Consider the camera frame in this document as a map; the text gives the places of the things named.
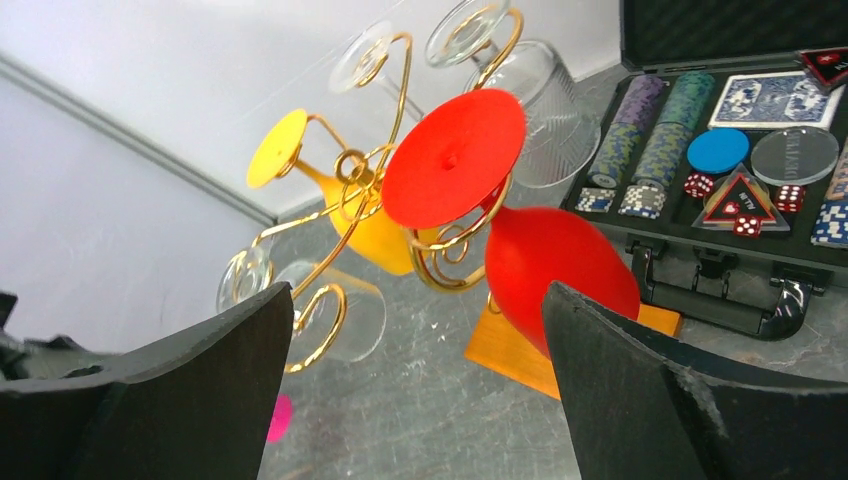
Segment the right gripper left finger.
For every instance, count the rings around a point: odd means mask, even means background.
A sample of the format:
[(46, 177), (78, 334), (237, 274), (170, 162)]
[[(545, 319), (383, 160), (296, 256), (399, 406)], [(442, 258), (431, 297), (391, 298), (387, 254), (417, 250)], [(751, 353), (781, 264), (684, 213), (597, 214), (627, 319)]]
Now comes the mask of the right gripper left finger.
[(253, 479), (292, 338), (275, 283), (123, 354), (1, 338), (5, 479)]

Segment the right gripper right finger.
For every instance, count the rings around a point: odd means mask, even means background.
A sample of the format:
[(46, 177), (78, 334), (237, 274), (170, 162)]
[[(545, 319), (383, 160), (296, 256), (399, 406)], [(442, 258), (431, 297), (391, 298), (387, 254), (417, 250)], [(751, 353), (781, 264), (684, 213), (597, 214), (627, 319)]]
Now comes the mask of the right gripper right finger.
[(543, 302), (585, 479), (843, 479), (847, 386), (717, 355), (561, 283)]

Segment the pink wine glass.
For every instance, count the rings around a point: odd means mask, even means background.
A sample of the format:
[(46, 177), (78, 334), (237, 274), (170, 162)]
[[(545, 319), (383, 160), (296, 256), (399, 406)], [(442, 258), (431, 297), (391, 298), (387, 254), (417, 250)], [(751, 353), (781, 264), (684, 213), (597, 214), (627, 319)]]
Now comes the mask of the pink wine glass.
[(277, 397), (271, 416), (267, 439), (268, 443), (279, 442), (286, 434), (293, 415), (291, 399), (284, 394)]

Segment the clear textured glass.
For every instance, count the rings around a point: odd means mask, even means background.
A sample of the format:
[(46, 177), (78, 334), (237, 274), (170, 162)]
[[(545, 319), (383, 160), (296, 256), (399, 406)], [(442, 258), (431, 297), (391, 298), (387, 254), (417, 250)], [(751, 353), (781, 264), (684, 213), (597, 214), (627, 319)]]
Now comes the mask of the clear textured glass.
[(601, 126), (555, 48), (523, 30), (524, 16), (509, 1), (461, 1), (431, 33), (425, 60), (436, 68), (470, 62), (476, 72), (466, 91), (497, 88), (519, 100), (526, 138), (513, 175), (525, 187), (545, 188), (592, 159)]

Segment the gold wire glass rack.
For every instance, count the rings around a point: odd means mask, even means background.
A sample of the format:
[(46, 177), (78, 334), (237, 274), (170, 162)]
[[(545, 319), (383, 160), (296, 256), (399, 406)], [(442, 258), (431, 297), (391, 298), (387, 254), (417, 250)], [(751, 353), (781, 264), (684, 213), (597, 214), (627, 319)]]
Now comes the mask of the gold wire glass rack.
[(583, 166), (600, 141), (591, 122), (578, 138), (578, 153), (531, 152), (530, 128), (541, 125), (554, 139), (564, 131), (554, 115), (536, 111), (548, 78), (529, 93), (514, 85), (511, 65), (522, 57), (522, 13), (506, 1), (463, 1), (431, 34), (427, 62), (444, 68), (478, 62), (466, 89), (429, 113), (407, 101), (411, 70), (390, 91), (399, 115), (414, 118), (412, 130), (370, 151), (339, 142), (332, 174), (301, 157), (303, 138), (325, 118), (296, 109), (266, 135), (248, 167), (246, 181), (260, 188), (300, 170), (324, 195), (320, 217), (339, 241), (322, 259), (276, 264), (270, 242), (306, 224), (299, 218), (260, 232), (228, 264), (217, 303), (236, 303), (280, 280), (293, 283), (293, 335), (306, 355), (285, 369), (299, 373), (324, 357), (348, 362), (368, 356), (380, 341), (386, 306), (380, 290), (333, 268), (350, 248), (386, 272), (415, 274), (429, 288), (461, 293), (481, 282), (487, 304), (466, 348), (468, 360), (551, 397), (558, 387), (545, 338), (542, 302), (561, 281), (641, 325), (669, 336), (682, 327), (680, 314), (643, 304), (636, 280), (604, 235), (588, 221), (554, 207), (510, 208), (513, 183), (528, 184), (538, 167), (564, 180)]

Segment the red wine glass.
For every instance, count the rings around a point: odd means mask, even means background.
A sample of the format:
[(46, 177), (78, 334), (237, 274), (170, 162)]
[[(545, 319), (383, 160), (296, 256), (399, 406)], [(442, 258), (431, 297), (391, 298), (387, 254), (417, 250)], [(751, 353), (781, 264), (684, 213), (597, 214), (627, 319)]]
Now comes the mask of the red wine glass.
[[(429, 229), (489, 204), (523, 149), (525, 113), (511, 93), (482, 88), (434, 109), (395, 150), (383, 181), (388, 216)], [(542, 303), (558, 281), (635, 320), (640, 292), (604, 235), (555, 207), (503, 206), (490, 223), (484, 266), (496, 305), (543, 355)]]

